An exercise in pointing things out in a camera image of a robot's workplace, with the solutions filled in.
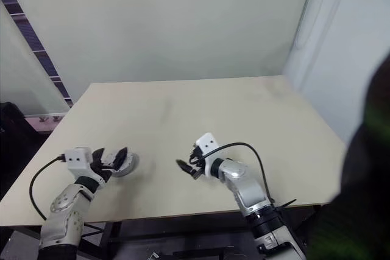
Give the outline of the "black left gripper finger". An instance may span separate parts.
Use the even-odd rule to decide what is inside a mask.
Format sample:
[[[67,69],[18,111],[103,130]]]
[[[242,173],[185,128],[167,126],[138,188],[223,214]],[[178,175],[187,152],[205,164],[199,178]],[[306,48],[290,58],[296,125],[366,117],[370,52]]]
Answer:
[[[121,168],[121,166],[125,163],[127,159],[127,148],[124,147],[118,151],[118,153],[115,156],[115,159],[113,160],[113,168]]]
[[[93,164],[101,165],[104,148],[97,149],[92,152]]]

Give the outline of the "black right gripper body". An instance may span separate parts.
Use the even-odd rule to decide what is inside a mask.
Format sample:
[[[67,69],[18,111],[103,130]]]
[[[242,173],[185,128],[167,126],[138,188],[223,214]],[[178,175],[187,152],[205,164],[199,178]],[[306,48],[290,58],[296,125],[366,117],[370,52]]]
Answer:
[[[202,156],[191,156],[190,166],[192,167],[191,176],[194,180],[197,180],[200,176],[204,174],[205,159]]]

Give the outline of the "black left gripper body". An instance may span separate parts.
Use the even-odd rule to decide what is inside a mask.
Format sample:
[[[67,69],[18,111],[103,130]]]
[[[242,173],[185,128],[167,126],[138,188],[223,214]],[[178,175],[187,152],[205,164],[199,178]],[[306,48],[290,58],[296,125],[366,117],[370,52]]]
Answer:
[[[118,167],[104,165],[101,162],[93,162],[90,164],[91,170],[99,175],[104,181],[108,181],[113,172],[118,171]]]

